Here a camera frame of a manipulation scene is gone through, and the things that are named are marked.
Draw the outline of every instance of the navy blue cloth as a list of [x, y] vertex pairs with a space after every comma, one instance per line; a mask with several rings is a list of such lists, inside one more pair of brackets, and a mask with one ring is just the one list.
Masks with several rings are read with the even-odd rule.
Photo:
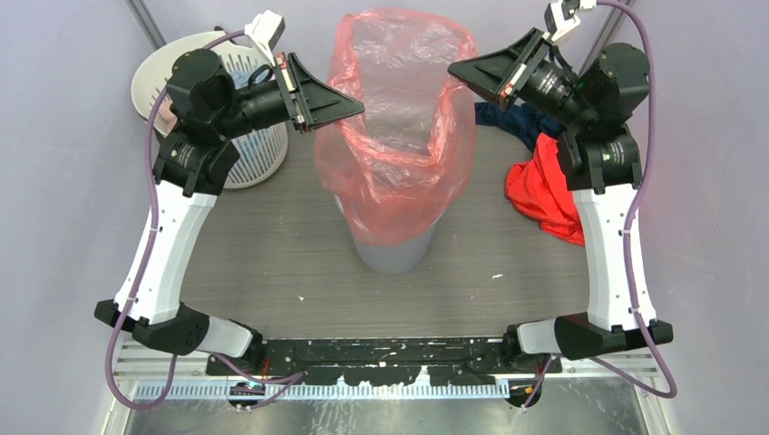
[[528, 103], [512, 106], [507, 111], [503, 111], [488, 102], [476, 102], [475, 123], [495, 126], [507, 131], [521, 139], [526, 148], [532, 152], [540, 133], [558, 138], [563, 131], [563, 126], [557, 121]]

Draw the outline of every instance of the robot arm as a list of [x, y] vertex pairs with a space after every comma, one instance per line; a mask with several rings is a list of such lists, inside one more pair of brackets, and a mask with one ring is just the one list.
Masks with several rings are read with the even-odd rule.
[[[588, 3], [595, 4], [554, 2], [546, 15], [573, 15]], [[560, 33], [532, 29], [504, 50], [449, 67], [449, 74], [486, 101], [507, 110], [521, 98], [566, 127], [558, 141], [558, 160], [585, 230], [588, 311], [512, 325], [505, 342], [511, 343], [511, 354], [557, 353], [571, 360], [643, 347], [639, 328], [647, 328], [655, 343], [669, 343], [672, 326], [657, 319], [646, 288], [638, 225], [631, 230], [631, 248], [638, 311], [647, 324], [639, 325], [634, 316], [623, 253], [625, 213], [641, 182], [638, 145], [626, 121], [647, 97], [648, 59], [635, 47], [613, 43], [572, 79], [545, 57], [562, 30], [573, 26], [551, 27], [549, 22], [549, 29]]]
[[[203, 222], [239, 159], [230, 140], [289, 120], [296, 130], [311, 131], [364, 109], [315, 79], [295, 54], [273, 57], [271, 50], [284, 28], [280, 15], [266, 11], [245, 30], [268, 59], [266, 70], [275, 80], [249, 80], [235, 89], [220, 58], [206, 49], [185, 53], [173, 65], [166, 89], [179, 122], [161, 142], [152, 169], [161, 206], [158, 234], [123, 325], [151, 349], [178, 355], [224, 353], [251, 367], [262, 360], [260, 333], [187, 307], [180, 302], [180, 290]], [[96, 305], [96, 318], [106, 324], [114, 326], [126, 306], [151, 231], [148, 218], [121, 290]]]

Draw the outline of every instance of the red cloth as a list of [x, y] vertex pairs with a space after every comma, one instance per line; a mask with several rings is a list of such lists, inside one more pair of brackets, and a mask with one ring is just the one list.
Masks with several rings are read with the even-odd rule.
[[557, 140], [544, 133], [537, 138], [534, 159], [510, 170], [505, 195], [516, 210], [539, 220], [542, 231], [585, 246], [579, 213], [558, 164]]

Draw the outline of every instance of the gray trash can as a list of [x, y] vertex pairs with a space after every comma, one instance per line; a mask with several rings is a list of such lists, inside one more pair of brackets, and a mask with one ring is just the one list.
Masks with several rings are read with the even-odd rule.
[[[339, 212], [344, 215], [342, 201], [339, 197], [335, 197], [335, 200]], [[380, 274], [404, 274], [418, 265], [427, 254], [427, 248], [430, 247], [430, 241], [433, 239], [439, 220], [441, 217], [438, 217], [421, 235], [393, 246], [368, 245], [353, 235], [355, 250], [367, 266]]]

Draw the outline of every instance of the clothing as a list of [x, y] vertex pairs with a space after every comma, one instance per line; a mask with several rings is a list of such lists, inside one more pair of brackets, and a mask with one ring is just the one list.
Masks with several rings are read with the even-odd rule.
[[563, 131], [563, 126], [557, 121], [528, 103], [512, 106], [507, 111], [503, 111], [488, 102], [476, 102], [475, 123], [499, 127], [507, 131], [521, 139], [526, 148], [532, 152], [540, 133], [557, 138]]
[[538, 220], [542, 231], [575, 245], [585, 245], [579, 213], [558, 164], [558, 140], [540, 134], [534, 159], [516, 163], [510, 170], [505, 196], [515, 209]]

